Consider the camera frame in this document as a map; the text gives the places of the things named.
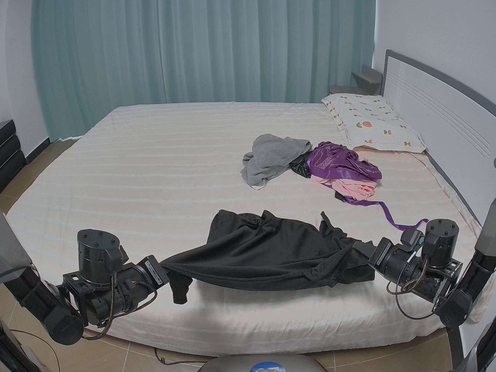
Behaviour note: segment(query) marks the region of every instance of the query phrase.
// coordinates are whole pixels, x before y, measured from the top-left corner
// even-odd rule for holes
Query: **pink garment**
[[[312,182],[328,184],[339,194],[349,196],[355,200],[366,200],[374,195],[375,182],[372,181],[355,181],[353,179],[323,179],[312,175]]]

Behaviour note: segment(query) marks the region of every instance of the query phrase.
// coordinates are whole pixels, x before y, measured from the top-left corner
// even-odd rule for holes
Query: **white bed sheet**
[[[8,219],[41,275],[55,284],[78,268],[80,229],[114,233],[133,262],[149,254],[162,260],[204,244],[219,209],[256,214],[267,209],[316,226],[323,210],[351,237],[375,244],[383,236],[399,241],[401,232],[379,206],[344,204],[331,189],[290,170],[259,191],[250,188],[239,174],[242,157],[263,133],[308,139],[314,146],[342,143],[324,104],[122,107],[48,166]],[[397,223],[421,218],[458,223],[454,256],[466,265],[477,225],[427,158],[365,149],[360,154],[381,169],[375,199],[387,203]],[[165,287],[151,306],[115,320],[110,334],[216,356],[380,346],[442,326],[437,316],[422,321],[402,316],[385,287],[379,275],[373,282],[291,292],[240,291],[194,280],[185,305],[175,305]],[[412,294],[401,296],[401,303],[414,316],[431,310]]]

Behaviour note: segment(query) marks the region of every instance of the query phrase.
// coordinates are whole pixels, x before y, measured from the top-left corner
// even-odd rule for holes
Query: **bed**
[[[401,64],[397,70],[392,59],[383,93],[401,115],[407,115],[408,109],[418,108],[417,99],[394,98],[401,94],[394,76],[403,84],[411,78]],[[423,127],[412,124],[437,161],[437,147],[431,148]],[[351,237],[375,244],[383,236],[399,241],[401,232],[387,222],[379,206],[343,204],[331,189],[292,171],[259,191],[251,189],[239,174],[242,156],[263,133],[308,139],[315,146],[326,140],[342,142],[324,104],[121,107],[48,166],[7,217],[41,275],[57,284],[78,264],[80,229],[114,233],[131,261],[148,254],[162,260],[204,244],[219,209],[256,214],[266,209],[316,226],[325,211],[333,225]],[[444,164],[443,173],[450,174],[452,185],[426,155],[366,148],[358,152],[381,169],[383,179],[373,199],[386,202],[396,223],[415,224],[422,218],[458,223],[454,257],[466,265],[480,231],[477,218],[481,222],[485,218],[484,201],[470,203],[466,192],[453,188],[459,179],[450,165]],[[195,280],[185,305],[175,305],[170,289],[163,288],[149,307],[116,319],[110,334],[168,350],[218,356],[381,346],[442,327],[437,316],[422,321],[403,317],[385,287],[379,275],[373,282],[291,292],[239,291]],[[402,304],[411,315],[431,310],[413,294],[402,296]]]

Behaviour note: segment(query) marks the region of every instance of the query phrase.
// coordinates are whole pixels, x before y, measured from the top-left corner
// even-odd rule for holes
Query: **curtain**
[[[375,0],[33,0],[51,140],[118,106],[318,102],[370,65]]]

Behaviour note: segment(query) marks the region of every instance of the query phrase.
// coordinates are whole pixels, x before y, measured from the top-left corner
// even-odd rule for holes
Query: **gray towel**
[[[284,139],[266,133],[253,142],[251,152],[243,157],[241,175],[246,183],[254,189],[261,189],[265,181],[278,177],[288,169],[289,163],[305,154],[312,147],[309,140]]]

